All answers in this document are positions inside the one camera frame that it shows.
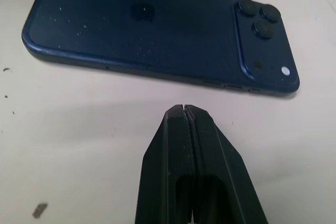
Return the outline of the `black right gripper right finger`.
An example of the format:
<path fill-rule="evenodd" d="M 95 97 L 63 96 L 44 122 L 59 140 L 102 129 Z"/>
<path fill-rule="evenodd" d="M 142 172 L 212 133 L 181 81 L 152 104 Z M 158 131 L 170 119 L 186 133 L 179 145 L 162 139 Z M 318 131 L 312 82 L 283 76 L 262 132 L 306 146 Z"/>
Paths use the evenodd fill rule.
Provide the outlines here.
<path fill-rule="evenodd" d="M 268 224 L 241 155 L 210 114 L 186 105 L 196 169 L 196 224 Z"/>

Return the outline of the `dark blue smartphone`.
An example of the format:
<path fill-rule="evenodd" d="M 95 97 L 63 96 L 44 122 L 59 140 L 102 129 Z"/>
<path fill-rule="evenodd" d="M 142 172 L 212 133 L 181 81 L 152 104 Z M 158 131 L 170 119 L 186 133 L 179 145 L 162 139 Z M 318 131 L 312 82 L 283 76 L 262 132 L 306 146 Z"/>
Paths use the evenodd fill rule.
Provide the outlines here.
<path fill-rule="evenodd" d="M 249 92 L 300 86 L 280 11 L 253 0 L 35 0 L 22 40 L 74 66 Z"/>

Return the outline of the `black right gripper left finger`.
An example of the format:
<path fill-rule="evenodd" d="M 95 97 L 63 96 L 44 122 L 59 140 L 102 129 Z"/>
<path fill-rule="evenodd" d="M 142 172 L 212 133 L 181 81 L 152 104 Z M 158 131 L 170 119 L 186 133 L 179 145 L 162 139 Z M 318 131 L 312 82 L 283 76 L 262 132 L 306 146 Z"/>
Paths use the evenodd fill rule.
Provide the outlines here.
<path fill-rule="evenodd" d="M 167 110 L 141 167 L 134 224 L 188 224 L 195 165 L 182 105 Z"/>

